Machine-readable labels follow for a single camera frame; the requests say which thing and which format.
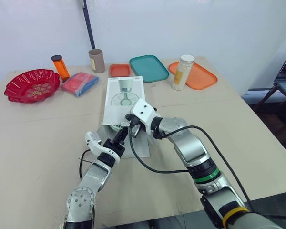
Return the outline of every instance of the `black pole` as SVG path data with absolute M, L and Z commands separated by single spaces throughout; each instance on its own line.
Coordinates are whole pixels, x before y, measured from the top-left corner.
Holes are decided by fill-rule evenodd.
M 91 29 L 91 24 L 90 24 L 86 0 L 83 0 L 83 3 L 84 3 L 84 8 L 82 9 L 82 11 L 84 12 L 91 47 L 92 47 L 92 49 L 95 49 L 95 44 L 94 44 L 94 39 L 93 39 L 93 34 L 92 34 L 92 29 Z

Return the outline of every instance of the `red decorative bowl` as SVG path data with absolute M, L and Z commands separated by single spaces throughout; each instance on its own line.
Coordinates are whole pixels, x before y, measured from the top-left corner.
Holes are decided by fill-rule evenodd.
M 4 95 L 11 102 L 31 104 L 52 96 L 59 87 L 59 75 L 53 70 L 35 69 L 16 76 L 7 85 Z

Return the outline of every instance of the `orange bottle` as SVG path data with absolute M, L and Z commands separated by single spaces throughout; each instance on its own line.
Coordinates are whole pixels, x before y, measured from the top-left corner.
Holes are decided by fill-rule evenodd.
M 60 55 L 55 55 L 51 57 L 51 60 L 53 61 L 58 74 L 61 76 L 61 79 L 63 82 L 65 82 L 67 79 L 70 78 L 70 75 L 68 73 L 68 70 L 65 66 L 65 63 L 62 60 L 62 57 Z

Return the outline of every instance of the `white wall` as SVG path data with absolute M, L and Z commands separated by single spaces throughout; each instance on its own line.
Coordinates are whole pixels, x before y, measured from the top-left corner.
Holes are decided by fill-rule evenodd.
M 258 75 L 251 88 L 271 88 L 273 81 L 286 60 L 286 38 L 278 47 L 277 51 L 266 64 L 261 74 Z
M 286 0 L 87 0 L 105 62 L 206 56 L 244 94 L 286 37 Z M 0 81 L 14 69 L 89 64 L 79 0 L 0 0 Z

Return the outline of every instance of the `yellow ring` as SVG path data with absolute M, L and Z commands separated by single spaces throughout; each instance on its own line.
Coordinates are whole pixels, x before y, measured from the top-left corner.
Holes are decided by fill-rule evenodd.
M 239 211 L 249 211 L 248 209 L 244 208 L 244 207 L 237 207 L 237 208 L 234 208 L 232 209 L 231 211 L 229 211 L 227 214 L 225 214 L 224 218 L 223 218 L 223 225 L 224 225 L 224 228 L 227 229 L 226 227 L 226 223 L 227 223 L 227 220 L 232 216 L 234 215 L 235 213 L 239 212 Z

